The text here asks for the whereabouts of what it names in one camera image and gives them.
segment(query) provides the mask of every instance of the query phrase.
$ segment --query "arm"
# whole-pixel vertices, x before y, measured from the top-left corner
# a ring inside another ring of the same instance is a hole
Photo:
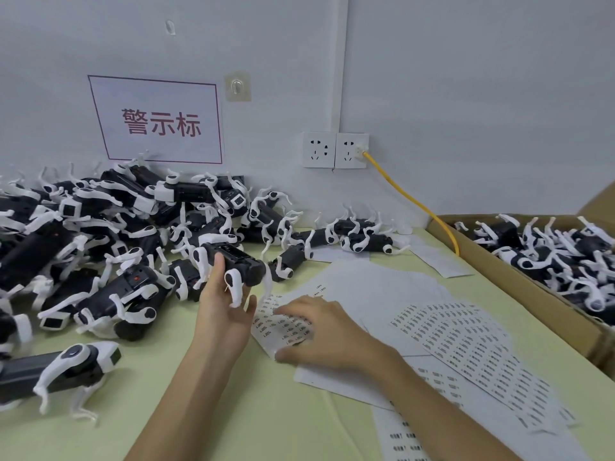
[[[275,313],[308,319],[314,339],[280,349],[280,362],[357,369],[378,383],[434,461],[520,461],[508,447],[436,392],[397,351],[366,333],[338,302],[303,296]]]
[[[201,294],[192,344],[124,461],[199,457],[213,411],[250,337],[257,305],[256,297],[251,296],[246,311],[229,307],[231,295],[225,291],[224,270],[224,257],[216,254]],[[244,290],[244,302],[247,294],[249,289]]]

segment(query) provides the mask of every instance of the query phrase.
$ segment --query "electrical outlet panel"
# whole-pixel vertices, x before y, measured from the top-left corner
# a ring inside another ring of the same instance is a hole
[[[301,164],[306,168],[333,168],[335,133],[301,134]]]
[[[338,133],[335,142],[335,168],[366,168],[362,154],[369,148],[369,134]]]

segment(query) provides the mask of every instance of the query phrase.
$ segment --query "pile of robot dogs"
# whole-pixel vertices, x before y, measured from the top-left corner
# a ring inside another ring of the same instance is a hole
[[[500,214],[497,222],[470,231],[455,223],[476,244],[531,279],[564,296],[607,325],[615,326],[615,239],[602,228],[578,217],[582,230],[553,229],[555,217],[541,230],[537,217],[524,227],[515,218]]]
[[[173,173],[160,177],[140,157],[100,177],[50,181],[40,187],[23,178],[0,183],[0,411],[38,395],[40,411],[49,394],[76,388],[70,414],[96,419],[83,408],[121,357],[113,339],[137,341],[152,326],[165,299],[197,301],[215,253],[226,261],[232,307],[242,286],[283,281],[313,256],[312,248],[339,243],[354,252],[397,254],[382,231],[380,215],[357,218],[350,209],[323,227],[294,232],[301,212],[285,211],[282,192],[262,189],[254,198],[242,176],[201,174],[189,181]],[[242,242],[264,244],[256,259]],[[282,253],[264,261],[271,245]],[[166,255],[177,260],[168,262]],[[26,302],[46,331],[76,324],[76,332],[104,341],[76,344],[55,353],[25,354],[31,323],[13,308]]]

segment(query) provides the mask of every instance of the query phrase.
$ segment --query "table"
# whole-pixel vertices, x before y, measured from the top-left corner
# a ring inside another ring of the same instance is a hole
[[[454,255],[423,230],[415,229],[430,245]],[[258,255],[259,247],[245,245]],[[273,258],[275,250],[269,254]],[[443,279],[411,253],[372,254],[372,262],[392,269],[421,271],[433,276],[451,294],[467,298],[493,314],[515,339],[515,349],[527,364],[545,377],[582,425],[573,429],[592,460],[615,459],[615,383],[595,369],[526,309],[480,274]],[[296,276],[274,288],[284,294],[312,278],[326,263],[307,262]],[[260,294],[260,287],[254,289]],[[54,459],[63,461],[121,460],[147,422],[181,361],[193,334],[197,304],[169,299],[166,309],[146,337],[121,343],[123,357],[103,388],[86,404],[100,413],[96,428],[67,415],[70,392],[51,396],[47,416],[38,414],[39,398],[13,411],[0,413],[0,458],[6,461]],[[33,353],[62,350],[78,342],[97,341],[80,336],[70,326],[46,334],[35,331]],[[323,390],[293,382],[294,368],[271,361],[250,340],[233,370],[215,412],[212,442],[202,459],[214,461],[356,461],[323,398]],[[365,460],[381,460],[380,446],[368,405],[333,395],[334,405]]]

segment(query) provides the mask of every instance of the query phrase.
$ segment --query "hand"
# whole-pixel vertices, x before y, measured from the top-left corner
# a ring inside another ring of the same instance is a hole
[[[278,350],[278,362],[366,371],[383,353],[395,352],[354,323],[339,302],[301,296],[278,307],[274,314],[306,318],[314,332],[313,340]]]
[[[209,280],[199,300],[193,345],[206,347],[231,363],[234,363],[250,338],[252,319],[257,309],[256,296],[250,296],[248,308],[243,310],[250,288],[243,288],[240,307],[230,307],[231,292],[225,283],[225,258],[217,253]]]

